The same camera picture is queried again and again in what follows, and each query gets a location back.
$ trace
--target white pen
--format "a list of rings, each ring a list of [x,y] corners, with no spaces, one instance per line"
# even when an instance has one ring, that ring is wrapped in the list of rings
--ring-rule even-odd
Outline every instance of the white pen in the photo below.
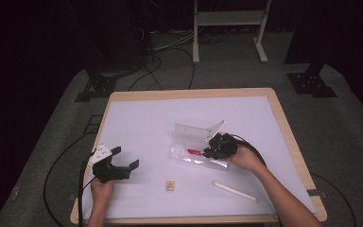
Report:
[[[250,196],[249,194],[246,194],[246,193],[243,193],[241,191],[237,191],[235,189],[232,189],[226,185],[223,185],[221,183],[218,183],[218,182],[212,182],[212,184],[214,186],[217,186],[218,188],[222,188],[223,190],[226,190],[226,191],[229,191],[229,192],[232,192],[234,193],[235,195],[238,195],[238,196],[241,196],[241,197],[244,197],[246,199],[249,199],[249,200],[252,200],[252,201],[259,201],[258,198],[254,197],[254,196]]]

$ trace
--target floor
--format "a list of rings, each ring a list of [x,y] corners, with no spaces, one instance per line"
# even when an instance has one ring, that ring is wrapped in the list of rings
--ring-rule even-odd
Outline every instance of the floor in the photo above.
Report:
[[[191,54],[191,44],[178,46],[184,51],[157,53],[156,56],[162,60],[161,65],[156,59],[149,62],[147,68],[154,70],[159,66],[153,73],[158,83],[148,75],[130,87],[147,73],[143,68],[119,79],[114,90],[272,88],[282,104],[309,171],[317,174],[313,175],[313,180],[328,213],[323,225],[353,226],[355,218],[358,226],[363,226],[361,102],[344,77],[327,65],[320,76],[337,97],[297,95],[286,74],[303,72],[307,64],[283,64],[292,33],[264,35],[263,46],[268,56],[266,64],[258,59],[253,36],[253,33],[230,34],[220,37],[225,41],[219,44],[202,44],[199,47],[200,63],[194,66],[184,52]],[[162,46],[179,38],[172,34],[156,34],[154,45]],[[107,98],[92,98],[88,102],[75,102],[87,81],[88,76],[82,70],[69,84],[0,213],[0,226],[54,226],[55,221],[44,205],[44,191],[49,209],[57,221],[63,226],[74,225],[69,217],[78,192],[79,169],[95,141],[95,134],[83,132],[93,115],[104,113],[108,101]],[[353,210],[354,218],[345,199]],[[264,226],[278,224],[266,223]]]

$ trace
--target dark background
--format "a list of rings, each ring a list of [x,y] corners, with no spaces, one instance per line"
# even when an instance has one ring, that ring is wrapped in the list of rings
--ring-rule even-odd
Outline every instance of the dark background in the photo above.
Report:
[[[192,28],[192,0],[152,2],[150,29]],[[211,4],[202,0],[199,7]],[[136,0],[0,0],[0,209],[73,76],[92,62],[132,66],[145,55],[136,51],[132,31],[144,23],[141,6]],[[237,0],[214,6],[263,7]],[[294,28],[285,63],[321,55],[363,102],[363,1],[273,0],[267,30]]]

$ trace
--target white metal stand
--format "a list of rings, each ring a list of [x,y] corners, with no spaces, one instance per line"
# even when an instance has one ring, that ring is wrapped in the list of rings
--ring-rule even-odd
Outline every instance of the white metal stand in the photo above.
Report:
[[[238,26],[259,25],[258,37],[253,38],[259,58],[267,63],[268,58],[261,45],[271,0],[267,0],[264,10],[250,11],[202,11],[199,12],[198,0],[194,1],[194,41],[193,63],[199,63],[199,26]]]

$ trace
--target red object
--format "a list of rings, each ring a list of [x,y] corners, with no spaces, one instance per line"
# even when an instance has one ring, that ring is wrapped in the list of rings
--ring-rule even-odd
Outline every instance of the red object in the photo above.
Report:
[[[191,154],[196,154],[196,155],[202,155],[202,152],[196,149],[187,149],[187,151]]]

